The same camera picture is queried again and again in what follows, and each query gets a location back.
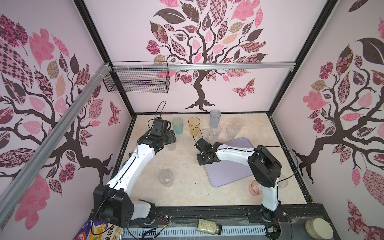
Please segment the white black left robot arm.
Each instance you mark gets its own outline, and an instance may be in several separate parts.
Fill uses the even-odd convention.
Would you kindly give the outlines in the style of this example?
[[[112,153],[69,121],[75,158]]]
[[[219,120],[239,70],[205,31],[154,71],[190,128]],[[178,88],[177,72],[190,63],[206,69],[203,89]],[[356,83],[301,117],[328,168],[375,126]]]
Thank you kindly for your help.
[[[94,208],[90,218],[121,228],[125,228],[132,220],[148,218],[154,204],[145,201],[133,202],[130,195],[149,161],[164,146],[176,141],[173,130],[167,130],[164,133],[148,130],[142,135],[128,162],[106,185],[100,184],[95,188]]]

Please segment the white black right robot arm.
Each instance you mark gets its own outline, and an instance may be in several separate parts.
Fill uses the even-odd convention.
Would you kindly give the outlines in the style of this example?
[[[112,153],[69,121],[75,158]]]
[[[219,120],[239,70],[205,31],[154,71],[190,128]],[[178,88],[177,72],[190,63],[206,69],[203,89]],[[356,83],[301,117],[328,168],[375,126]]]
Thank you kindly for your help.
[[[231,161],[248,165],[255,180],[262,186],[263,202],[261,205],[261,216],[266,222],[278,220],[277,211],[280,205],[278,198],[278,182],[281,176],[281,163],[272,155],[267,147],[259,145],[256,148],[239,148],[214,143],[211,145],[203,138],[195,144],[200,152],[197,154],[200,166],[218,163],[220,161]]]

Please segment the blue grey tall cup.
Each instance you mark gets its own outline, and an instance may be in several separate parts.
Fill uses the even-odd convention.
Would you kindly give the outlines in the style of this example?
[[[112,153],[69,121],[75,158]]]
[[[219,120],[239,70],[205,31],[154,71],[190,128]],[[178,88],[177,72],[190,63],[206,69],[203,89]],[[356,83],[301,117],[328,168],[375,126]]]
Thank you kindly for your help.
[[[219,110],[210,111],[210,128],[216,129],[219,126],[221,115]]]

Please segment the yellow transparent plastic cup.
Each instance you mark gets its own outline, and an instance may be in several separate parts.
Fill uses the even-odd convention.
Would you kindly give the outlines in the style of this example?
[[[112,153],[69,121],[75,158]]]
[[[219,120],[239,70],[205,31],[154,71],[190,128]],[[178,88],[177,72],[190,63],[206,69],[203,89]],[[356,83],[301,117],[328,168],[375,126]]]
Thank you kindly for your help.
[[[188,124],[190,127],[190,133],[193,137],[198,135],[198,131],[200,128],[201,120],[198,117],[191,117],[188,120]]]

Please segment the teal green plastic cup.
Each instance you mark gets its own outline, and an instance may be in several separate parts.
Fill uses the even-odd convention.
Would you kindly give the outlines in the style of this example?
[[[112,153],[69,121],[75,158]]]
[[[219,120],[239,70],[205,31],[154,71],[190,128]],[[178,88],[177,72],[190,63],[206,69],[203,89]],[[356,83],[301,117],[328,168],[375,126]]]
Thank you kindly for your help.
[[[175,118],[172,121],[174,132],[177,135],[182,135],[184,132],[184,120],[181,118]]]

